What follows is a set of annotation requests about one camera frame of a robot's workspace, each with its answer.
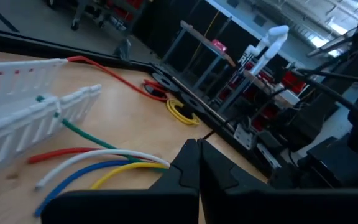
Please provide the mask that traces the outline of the red storage bin rack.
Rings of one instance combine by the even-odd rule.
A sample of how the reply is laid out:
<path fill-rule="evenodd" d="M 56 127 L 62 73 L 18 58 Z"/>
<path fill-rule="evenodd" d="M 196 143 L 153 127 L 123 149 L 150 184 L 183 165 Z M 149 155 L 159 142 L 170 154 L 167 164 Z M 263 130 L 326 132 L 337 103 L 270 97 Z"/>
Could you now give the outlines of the red storage bin rack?
<path fill-rule="evenodd" d="M 286 87 L 295 96 L 298 96 L 304 89 L 305 83 L 298 80 L 291 71 L 284 67 L 274 74 L 266 68 L 256 76 L 245 76 L 244 72 L 253 66 L 254 62 L 251 59 L 247 57 L 240 59 L 238 68 L 217 95 L 217 99 L 220 101 L 218 112 L 224 113 L 229 107 L 238 111 L 258 110 L 269 100 L 269 94 L 275 92 L 276 87 Z"/>

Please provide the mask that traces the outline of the white slotted cable duct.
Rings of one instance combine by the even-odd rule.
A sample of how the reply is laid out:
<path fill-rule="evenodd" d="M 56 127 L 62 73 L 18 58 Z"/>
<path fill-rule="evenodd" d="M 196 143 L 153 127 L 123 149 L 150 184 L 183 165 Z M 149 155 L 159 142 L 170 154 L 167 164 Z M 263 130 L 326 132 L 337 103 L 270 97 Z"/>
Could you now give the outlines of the white slotted cable duct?
<path fill-rule="evenodd" d="M 0 171 L 51 136 L 62 120 L 82 120 L 101 93 L 85 86 L 58 97 L 50 89 L 66 59 L 0 62 Z"/>

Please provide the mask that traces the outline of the metal cart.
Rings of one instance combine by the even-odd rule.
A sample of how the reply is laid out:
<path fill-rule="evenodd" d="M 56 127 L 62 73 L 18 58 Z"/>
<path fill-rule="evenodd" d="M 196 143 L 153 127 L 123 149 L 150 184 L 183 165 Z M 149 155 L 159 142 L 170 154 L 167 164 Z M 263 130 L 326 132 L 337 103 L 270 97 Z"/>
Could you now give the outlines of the metal cart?
<path fill-rule="evenodd" d="M 77 30 L 80 19 L 88 6 L 96 12 L 93 19 L 98 27 L 103 28 L 106 24 L 112 24 L 119 32 L 129 35 L 142 15 L 144 9 L 153 0 L 76 0 L 74 18 L 71 22 L 71 29 Z"/>

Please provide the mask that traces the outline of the small red box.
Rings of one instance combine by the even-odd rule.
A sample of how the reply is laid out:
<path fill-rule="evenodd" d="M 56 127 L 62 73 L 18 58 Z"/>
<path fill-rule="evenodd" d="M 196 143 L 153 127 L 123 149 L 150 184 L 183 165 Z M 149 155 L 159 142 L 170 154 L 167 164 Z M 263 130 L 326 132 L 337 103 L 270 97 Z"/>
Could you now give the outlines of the small red box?
<path fill-rule="evenodd" d="M 226 52 L 227 47 L 223 43 L 221 43 L 218 39 L 213 39 L 211 41 L 211 43 L 215 50 L 217 50 L 219 52 L 224 52 L 224 53 Z"/>

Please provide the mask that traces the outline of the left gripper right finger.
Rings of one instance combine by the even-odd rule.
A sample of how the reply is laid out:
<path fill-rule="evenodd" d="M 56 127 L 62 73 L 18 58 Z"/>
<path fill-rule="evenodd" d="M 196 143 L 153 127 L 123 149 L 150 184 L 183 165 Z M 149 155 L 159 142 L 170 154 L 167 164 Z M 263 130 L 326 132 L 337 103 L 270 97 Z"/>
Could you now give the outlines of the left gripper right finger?
<path fill-rule="evenodd" d="M 198 143 L 206 224 L 358 224 L 358 189 L 275 189 Z"/>

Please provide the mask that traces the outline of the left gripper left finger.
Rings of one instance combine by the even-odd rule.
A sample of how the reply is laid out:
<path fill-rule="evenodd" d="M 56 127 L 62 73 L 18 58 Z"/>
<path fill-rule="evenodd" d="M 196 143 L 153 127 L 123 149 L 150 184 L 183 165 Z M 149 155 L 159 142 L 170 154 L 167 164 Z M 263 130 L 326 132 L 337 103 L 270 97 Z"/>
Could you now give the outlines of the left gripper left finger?
<path fill-rule="evenodd" d="M 46 204 L 42 224 L 198 224 L 200 150 L 188 139 L 148 189 L 76 190 Z"/>

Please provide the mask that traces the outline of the wooden workbench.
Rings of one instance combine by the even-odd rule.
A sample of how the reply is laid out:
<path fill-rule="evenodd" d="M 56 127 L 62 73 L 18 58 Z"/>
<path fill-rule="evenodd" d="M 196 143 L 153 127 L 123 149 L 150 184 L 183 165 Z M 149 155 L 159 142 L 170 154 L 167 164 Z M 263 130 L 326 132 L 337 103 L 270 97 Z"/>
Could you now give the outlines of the wooden workbench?
<path fill-rule="evenodd" d="M 181 41 L 182 37 L 185 35 L 186 32 L 189 33 L 191 36 L 193 36 L 195 39 L 197 39 L 207 49 L 209 49 L 214 54 L 216 54 L 216 58 L 211 62 L 209 67 L 203 72 L 202 76 L 200 76 L 199 79 L 197 79 L 196 83 L 192 86 L 193 90 L 197 90 L 201 86 L 201 84 L 206 80 L 208 75 L 212 72 L 213 68 L 218 64 L 220 60 L 225 60 L 227 65 L 230 65 L 231 67 L 236 66 L 233 59 L 227 53 L 225 53 L 223 50 L 220 50 L 205 36 L 201 35 L 197 30 L 193 28 L 192 25 L 189 25 L 185 21 L 180 21 L 180 27 L 181 30 L 179 34 L 177 35 L 176 39 L 173 41 L 173 44 L 170 46 L 170 48 L 163 56 L 162 62 L 165 62 L 169 58 L 170 54 L 173 52 L 174 48 L 178 45 L 179 41 Z"/>

